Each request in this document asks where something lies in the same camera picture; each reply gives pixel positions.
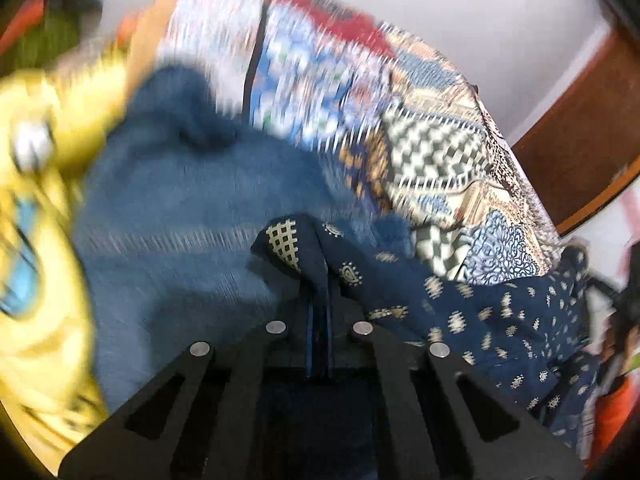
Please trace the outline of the orange sleeve forearm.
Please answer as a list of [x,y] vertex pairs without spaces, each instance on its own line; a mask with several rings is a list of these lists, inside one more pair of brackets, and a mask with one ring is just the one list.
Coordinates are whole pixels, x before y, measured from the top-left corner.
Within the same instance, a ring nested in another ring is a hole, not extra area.
[[637,383],[629,375],[618,376],[612,390],[600,396],[594,411],[594,427],[587,468],[592,468],[625,425],[638,398]]

